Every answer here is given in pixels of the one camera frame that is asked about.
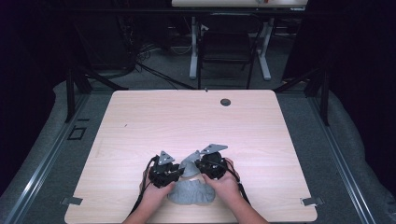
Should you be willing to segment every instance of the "white desk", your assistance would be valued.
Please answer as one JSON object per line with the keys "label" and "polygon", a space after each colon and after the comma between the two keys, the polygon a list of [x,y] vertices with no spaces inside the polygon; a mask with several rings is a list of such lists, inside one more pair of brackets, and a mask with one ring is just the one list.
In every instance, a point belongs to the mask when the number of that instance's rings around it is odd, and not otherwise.
{"label": "white desk", "polygon": [[[220,100],[231,100],[229,106]],[[139,192],[142,172],[161,150],[181,162],[209,144],[228,146],[252,206],[270,222],[313,221],[300,198],[310,193],[272,91],[116,91],[92,145],[67,223],[121,223]],[[230,223],[216,198],[208,205],[167,199],[149,223]]]}
{"label": "white desk", "polygon": [[[305,7],[308,0],[268,0],[267,3],[264,0],[172,0],[173,7],[254,7],[254,8],[299,8]],[[192,18],[191,24],[191,66],[190,66],[190,78],[196,79],[197,65],[198,65],[198,54],[196,46],[196,36],[198,34],[198,27],[195,22],[195,18]],[[265,52],[268,48],[268,43],[273,30],[272,20],[264,24],[262,31],[262,48],[258,50],[258,56],[260,65],[262,67],[262,75],[265,80],[271,80],[270,71],[268,69],[268,63],[265,60]]]}

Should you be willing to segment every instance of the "chair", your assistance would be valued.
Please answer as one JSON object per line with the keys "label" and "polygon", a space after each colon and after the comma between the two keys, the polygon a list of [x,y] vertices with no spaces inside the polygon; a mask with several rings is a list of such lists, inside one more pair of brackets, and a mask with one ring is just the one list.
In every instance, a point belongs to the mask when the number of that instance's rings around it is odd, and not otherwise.
{"label": "chair", "polygon": [[243,65],[242,70],[250,64],[249,89],[262,21],[253,14],[214,13],[199,18],[198,22],[198,89],[201,89],[203,63],[237,63]]}

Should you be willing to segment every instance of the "gray carpet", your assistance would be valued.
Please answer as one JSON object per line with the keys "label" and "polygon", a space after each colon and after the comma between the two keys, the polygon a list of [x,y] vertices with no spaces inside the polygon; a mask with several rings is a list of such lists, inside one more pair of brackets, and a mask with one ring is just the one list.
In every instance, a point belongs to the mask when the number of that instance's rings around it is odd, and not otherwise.
{"label": "gray carpet", "polygon": [[[273,79],[264,81],[260,66],[256,64],[253,72],[251,89],[273,89],[281,82],[281,75],[292,41],[275,37],[271,40],[267,52],[268,63]],[[189,79],[190,54],[175,54],[173,51],[153,50],[142,63],[155,70],[196,87],[196,80]],[[244,89],[246,76],[241,75],[239,69],[223,70],[221,76],[215,66],[205,66],[203,70],[203,87],[209,89]],[[111,79],[131,90],[173,89],[165,80],[142,71],[134,71],[124,77]],[[111,96],[111,90],[91,80],[94,91],[88,96],[88,101],[79,111],[74,123],[77,128],[84,128],[85,133],[80,140],[64,140],[60,145],[60,153],[50,172],[45,178],[32,204],[24,214],[22,223],[64,223],[67,209],[61,205],[64,197],[73,195],[78,178],[85,160],[90,152],[93,139],[97,133],[106,106]],[[321,197],[325,204],[317,207],[318,220],[314,223],[361,223],[353,202],[350,200],[339,171],[334,165],[329,142],[320,128],[315,117],[315,109],[308,103],[308,99],[297,86],[289,93],[277,95],[282,112],[287,122],[290,136],[302,165],[311,194]],[[45,155],[52,149],[58,133],[64,126],[66,118],[65,85],[55,88],[57,102],[50,118],[38,137],[31,154],[16,175],[15,179],[1,197],[1,219],[4,223],[11,209],[21,197],[35,169]],[[331,94],[329,105],[329,119],[334,136],[342,149],[351,172],[361,187],[363,196],[373,212],[376,223],[392,223],[387,216],[385,197],[388,192],[377,182],[370,167],[364,162],[364,148],[359,133],[345,112],[344,108]]]}

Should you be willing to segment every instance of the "gray fabric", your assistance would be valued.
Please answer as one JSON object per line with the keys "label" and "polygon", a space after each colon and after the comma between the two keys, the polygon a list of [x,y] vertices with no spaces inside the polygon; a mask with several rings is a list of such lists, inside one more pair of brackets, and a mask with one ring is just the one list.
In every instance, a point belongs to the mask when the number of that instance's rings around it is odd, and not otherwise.
{"label": "gray fabric", "polygon": [[201,159],[200,153],[196,150],[194,153],[190,154],[186,159],[184,159],[181,163],[179,168],[185,168],[183,175],[181,177],[192,177],[198,175],[200,173],[199,169],[195,165],[195,161]]}
{"label": "gray fabric", "polygon": [[212,187],[201,184],[199,180],[178,181],[168,194],[168,199],[178,204],[212,203],[215,197]]}

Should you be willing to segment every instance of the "dark background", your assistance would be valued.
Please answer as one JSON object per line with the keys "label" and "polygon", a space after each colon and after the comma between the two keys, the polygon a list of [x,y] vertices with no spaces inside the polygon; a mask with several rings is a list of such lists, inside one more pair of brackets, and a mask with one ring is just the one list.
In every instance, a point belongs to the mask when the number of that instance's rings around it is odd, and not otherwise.
{"label": "dark background", "polygon": [[[50,3],[62,5],[56,1]],[[112,43],[120,42],[120,33],[114,17],[96,21],[92,27],[76,19],[76,29],[63,15],[42,11],[41,1],[1,1],[0,4],[0,190],[3,193],[45,124],[55,100],[52,89],[65,80],[69,64],[87,67],[95,64],[87,46],[81,42],[81,34],[89,40],[95,29],[105,29],[113,35],[103,40]],[[358,127],[367,162],[381,183],[396,195],[394,8],[391,0],[310,0],[308,11],[345,11],[348,16],[343,21],[303,20],[284,77],[299,77],[321,66],[329,59],[330,52],[331,90]],[[157,25],[162,29],[164,23]],[[90,43],[93,48],[103,46]],[[107,50],[109,56],[105,56],[105,62],[96,63],[133,66],[128,64],[123,45],[98,50]],[[111,62],[114,59],[111,54],[120,57]]]}

